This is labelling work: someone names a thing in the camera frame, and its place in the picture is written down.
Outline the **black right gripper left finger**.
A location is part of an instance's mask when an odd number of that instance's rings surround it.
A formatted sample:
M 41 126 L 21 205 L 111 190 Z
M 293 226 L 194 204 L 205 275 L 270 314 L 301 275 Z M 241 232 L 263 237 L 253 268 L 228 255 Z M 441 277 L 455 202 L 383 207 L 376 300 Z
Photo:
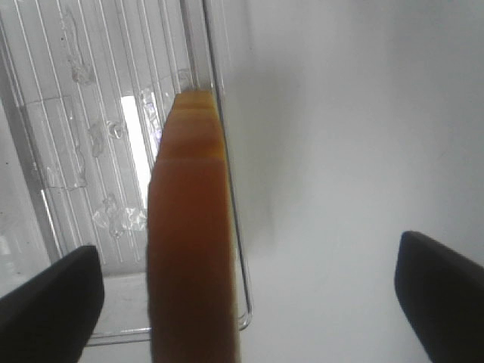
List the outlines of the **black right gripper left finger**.
M 1 360 L 77 362 L 103 304 L 98 251 L 79 247 L 1 298 Z

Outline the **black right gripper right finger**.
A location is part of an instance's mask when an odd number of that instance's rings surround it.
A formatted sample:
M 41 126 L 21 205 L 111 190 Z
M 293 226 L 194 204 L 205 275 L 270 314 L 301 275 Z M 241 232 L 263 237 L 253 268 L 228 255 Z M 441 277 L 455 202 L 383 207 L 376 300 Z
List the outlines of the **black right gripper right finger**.
M 397 300 L 432 362 L 483 360 L 483 267 L 417 231 L 402 234 Z

